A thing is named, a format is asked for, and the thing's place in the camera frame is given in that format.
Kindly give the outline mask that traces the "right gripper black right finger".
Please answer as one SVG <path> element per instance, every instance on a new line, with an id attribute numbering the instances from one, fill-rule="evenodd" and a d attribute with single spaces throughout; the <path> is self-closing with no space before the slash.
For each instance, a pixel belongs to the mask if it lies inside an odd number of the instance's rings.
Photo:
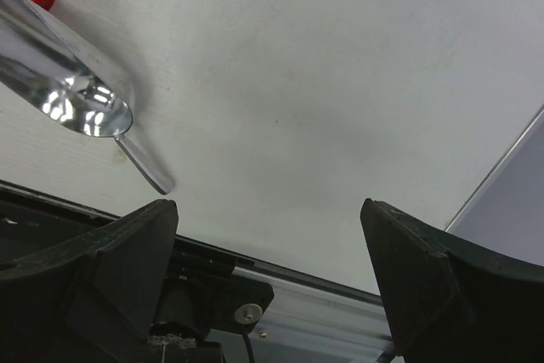
<path id="1" fill-rule="evenodd" d="M 360 222 L 396 354 L 407 362 L 541 362 L 543 268 L 384 201 Z"/>

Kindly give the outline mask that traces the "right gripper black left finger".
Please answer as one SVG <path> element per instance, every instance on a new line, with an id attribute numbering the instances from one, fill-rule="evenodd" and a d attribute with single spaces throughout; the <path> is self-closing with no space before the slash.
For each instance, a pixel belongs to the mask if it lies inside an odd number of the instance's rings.
<path id="1" fill-rule="evenodd" d="M 1 360 L 144 360 L 177 224 L 176 204 L 156 200 L 53 244 L 3 230 Z"/>

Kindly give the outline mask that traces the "shiny metal scoop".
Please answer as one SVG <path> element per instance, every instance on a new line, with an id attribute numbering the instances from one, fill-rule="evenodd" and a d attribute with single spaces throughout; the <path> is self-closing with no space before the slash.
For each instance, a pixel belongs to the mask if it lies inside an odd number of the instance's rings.
<path id="1" fill-rule="evenodd" d="M 129 75 L 31 0 L 1 0 L 1 82 L 60 126 L 114 139 L 160 194 L 173 181 L 127 134 L 135 123 Z"/>

